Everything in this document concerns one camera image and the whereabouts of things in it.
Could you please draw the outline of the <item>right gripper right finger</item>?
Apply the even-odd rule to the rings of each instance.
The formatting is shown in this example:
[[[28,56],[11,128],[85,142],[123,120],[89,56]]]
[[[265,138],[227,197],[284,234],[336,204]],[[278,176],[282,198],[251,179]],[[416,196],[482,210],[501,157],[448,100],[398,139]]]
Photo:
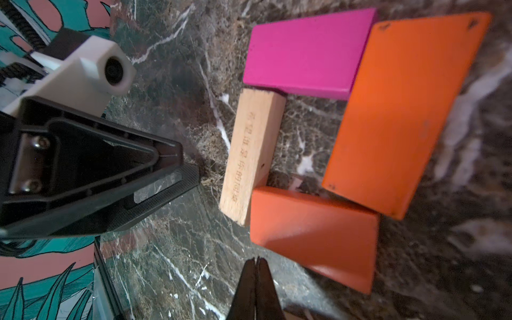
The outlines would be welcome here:
[[[257,320],[285,320],[266,259],[257,258],[255,316]]]

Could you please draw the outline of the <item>orange block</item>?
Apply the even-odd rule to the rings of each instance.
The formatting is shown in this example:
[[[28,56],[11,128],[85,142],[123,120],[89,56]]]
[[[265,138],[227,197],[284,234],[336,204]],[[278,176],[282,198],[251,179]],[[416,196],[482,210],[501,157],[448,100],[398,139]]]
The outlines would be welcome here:
[[[364,294],[373,287],[379,214],[346,201],[277,189],[253,190],[250,238]]]
[[[471,12],[372,27],[324,189],[405,217],[491,20]]]

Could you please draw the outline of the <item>natural wood block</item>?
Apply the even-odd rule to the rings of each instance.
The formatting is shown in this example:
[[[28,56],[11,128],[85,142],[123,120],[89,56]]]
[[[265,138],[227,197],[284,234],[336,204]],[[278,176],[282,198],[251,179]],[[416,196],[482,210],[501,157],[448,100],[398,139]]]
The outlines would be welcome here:
[[[276,92],[257,89],[243,89],[239,97],[219,202],[238,225],[248,224],[253,189],[267,183],[286,102]]]

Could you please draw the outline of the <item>black front rail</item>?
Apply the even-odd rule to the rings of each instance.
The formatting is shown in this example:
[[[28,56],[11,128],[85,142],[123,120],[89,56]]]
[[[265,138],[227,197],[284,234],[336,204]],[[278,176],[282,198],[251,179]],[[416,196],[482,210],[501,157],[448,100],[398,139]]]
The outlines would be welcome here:
[[[100,250],[100,237],[94,239],[94,289],[92,319],[126,320],[118,294]]]

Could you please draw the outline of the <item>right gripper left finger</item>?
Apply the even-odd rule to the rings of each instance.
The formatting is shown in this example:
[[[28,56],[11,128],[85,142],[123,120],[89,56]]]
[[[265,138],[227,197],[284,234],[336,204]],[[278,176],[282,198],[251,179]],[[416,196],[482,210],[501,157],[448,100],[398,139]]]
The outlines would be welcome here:
[[[255,259],[245,262],[226,320],[255,319]]]

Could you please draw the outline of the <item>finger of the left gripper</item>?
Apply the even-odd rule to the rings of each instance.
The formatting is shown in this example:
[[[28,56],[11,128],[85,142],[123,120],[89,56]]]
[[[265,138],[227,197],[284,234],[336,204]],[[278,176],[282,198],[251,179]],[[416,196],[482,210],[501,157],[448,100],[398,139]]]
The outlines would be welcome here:
[[[6,225],[1,228],[1,239],[81,237],[127,230],[199,185],[199,168],[195,165],[186,163],[170,174],[181,178],[139,203],[135,202],[135,193],[157,181],[157,172],[144,177],[140,186],[125,184]]]
[[[1,225],[77,223],[182,164],[177,141],[25,98],[1,114]]]

